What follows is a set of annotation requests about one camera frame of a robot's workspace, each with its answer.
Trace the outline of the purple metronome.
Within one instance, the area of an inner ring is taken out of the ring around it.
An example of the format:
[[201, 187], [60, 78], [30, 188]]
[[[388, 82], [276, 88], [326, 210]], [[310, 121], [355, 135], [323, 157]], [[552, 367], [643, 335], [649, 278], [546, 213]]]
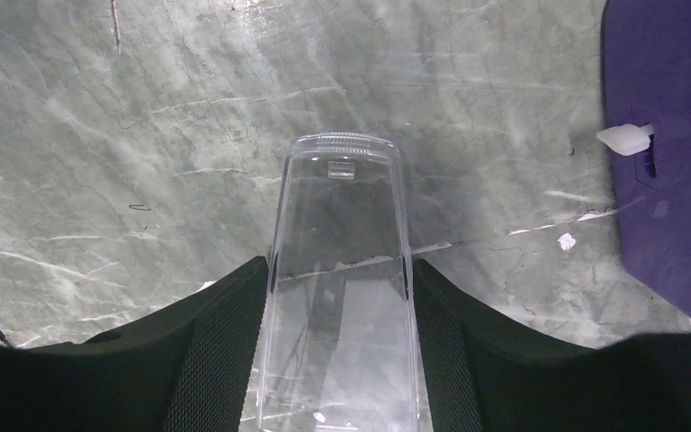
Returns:
[[606, 127], [625, 270], [691, 318], [691, 1], [610, 1]]

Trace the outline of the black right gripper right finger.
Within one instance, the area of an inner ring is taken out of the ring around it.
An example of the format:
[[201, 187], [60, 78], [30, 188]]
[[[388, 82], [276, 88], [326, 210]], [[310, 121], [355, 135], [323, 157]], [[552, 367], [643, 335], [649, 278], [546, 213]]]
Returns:
[[543, 334], [413, 264], [436, 431], [691, 431], [691, 333], [599, 349]]

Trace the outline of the clear plastic metronome cover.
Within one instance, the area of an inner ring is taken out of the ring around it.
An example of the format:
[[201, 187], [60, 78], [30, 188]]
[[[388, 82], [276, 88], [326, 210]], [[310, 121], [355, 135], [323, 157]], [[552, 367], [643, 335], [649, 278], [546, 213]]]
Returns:
[[261, 328], [261, 431], [416, 431], [419, 352], [404, 160], [385, 139], [297, 138]]

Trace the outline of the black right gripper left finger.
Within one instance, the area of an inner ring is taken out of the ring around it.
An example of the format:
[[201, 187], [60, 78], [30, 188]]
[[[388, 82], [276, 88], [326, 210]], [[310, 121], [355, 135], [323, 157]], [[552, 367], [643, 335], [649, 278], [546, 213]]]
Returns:
[[0, 346], [0, 431], [236, 431], [265, 308], [257, 256], [83, 343]]

